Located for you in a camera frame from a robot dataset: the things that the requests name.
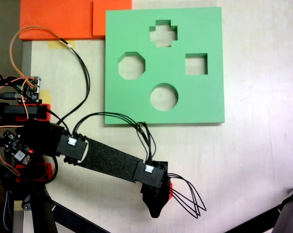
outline white table surface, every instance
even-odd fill
[[[134,0],[134,9],[220,6],[223,14],[225,118],[221,125],[151,126],[156,160],[188,178],[207,212],[198,220],[170,200],[151,218],[141,184],[63,163],[47,185],[50,196],[112,233],[222,233],[278,205],[293,188],[293,0]],[[66,119],[72,129],[86,114],[103,110],[104,41],[76,41],[91,76],[87,102]],[[50,90],[63,116],[85,95],[85,81],[68,50],[32,44],[31,75]],[[144,158],[136,132],[88,119],[79,132]],[[181,182],[174,187],[189,195]],[[24,232],[31,232],[30,213]]]

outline orange board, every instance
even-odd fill
[[[93,1],[93,30],[95,39],[105,38],[105,11],[131,10],[132,0],[94,0]]]
[[[132,0],[21,0],[20,29],[39,25],[64,39],[105,38],[105,11],[132,9]],[[53,40],[54,35],[32,29],[22,40]]]

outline green foam board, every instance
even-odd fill
[[[171,24],[177,39],[170,47],[150,40],[155,26]],[[222,15],[220,7],[106,12],[105,111],[147,123],[224,122]],[[118,71],[127,55],[139,55],[145,72],[126,80]],[[204,57],[207,74],[187,75],[186,57]],[[169,111],[155,109],[154,88],[167,83],[178,101]],[[106,124],[123,124],[105,117]]]

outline black foam sleeve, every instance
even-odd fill
[[[121,152],[90,138],[85,159],[76,165],[135,183],[133,175],[142,159]]]

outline yellow tape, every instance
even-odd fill
[[[43,103],[51,105],[52,98],[49,90],[40,90],[39,98],[43,100]]]
[[[22,206],[22,201],[16,200],[14,204],[14,211],[23,211],[21,206]]]
[[[75,40],[67,40],[67,42],[72,45],[72,48],[76,48]],[[48,49],[50,50],[63,50],[68,49],[68,47],[61,40],[49,40]]]

